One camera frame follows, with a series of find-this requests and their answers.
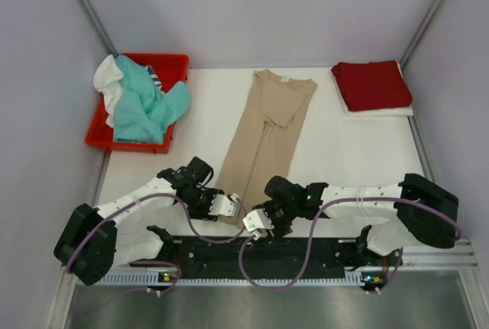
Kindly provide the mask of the beige t-shirt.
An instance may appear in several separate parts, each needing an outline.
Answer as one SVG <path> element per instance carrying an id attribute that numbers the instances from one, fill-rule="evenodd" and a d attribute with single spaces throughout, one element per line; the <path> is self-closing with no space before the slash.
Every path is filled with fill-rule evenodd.
<path id="1" fill-rule="evenodd" d="M 265 202 L 268 181 L 288 176 L 316 89 L 311 79 L 256 70 L 215 187 L 238 195 L 246 209 Z"/>

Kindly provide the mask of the teal t-shirt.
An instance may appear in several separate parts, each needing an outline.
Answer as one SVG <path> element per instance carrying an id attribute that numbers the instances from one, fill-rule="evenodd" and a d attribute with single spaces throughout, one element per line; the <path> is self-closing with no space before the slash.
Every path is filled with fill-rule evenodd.
<path id="1" fill-rule="evenodd" d="M 122 94 L 113 114 L 114 141 L 162 144 L 167 128 L 190 107 L 188 87 L 178 81 L 163 92 L 144 66 L 125 55 L 118 56 L 115 62 L 123 77 Z"/>

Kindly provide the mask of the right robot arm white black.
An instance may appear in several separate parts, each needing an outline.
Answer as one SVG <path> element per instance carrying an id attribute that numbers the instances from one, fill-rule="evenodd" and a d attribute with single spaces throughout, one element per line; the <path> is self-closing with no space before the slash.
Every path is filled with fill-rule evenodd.
<path id="1" fill-rule="evenodd" d="M 451 249 L 461 237 L 458 198 L 415 173 L 375 187 L 301 186 L 275 176 L 264 193 L 268 200 L 245 219 L 251 233 L 281 238 L 295 220 L 308 220 L 311 236 L 348 241 L 347 251 L 333 251 L 347 266 L 372 265 L 404 247 Z"/>

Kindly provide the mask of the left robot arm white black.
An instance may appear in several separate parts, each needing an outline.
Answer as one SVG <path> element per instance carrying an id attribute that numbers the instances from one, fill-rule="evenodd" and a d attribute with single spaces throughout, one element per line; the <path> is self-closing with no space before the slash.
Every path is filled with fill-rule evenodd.
<path id="1" fill-rule="evenodd" d="M 143 225 L 146 217 L 173 205 L 195 220 L 214 221 L 235 215 L 236 201 L 204 182 L 213 169 L 198 157 L 187 166 L 164 169 L 139 189 L 112 202 L 78 206 L 71 214 L 54 256 L 85 285 L 100 281 L 111 269 L 136 260 L 165 265 L 173 247 L 160 222 Z"/>

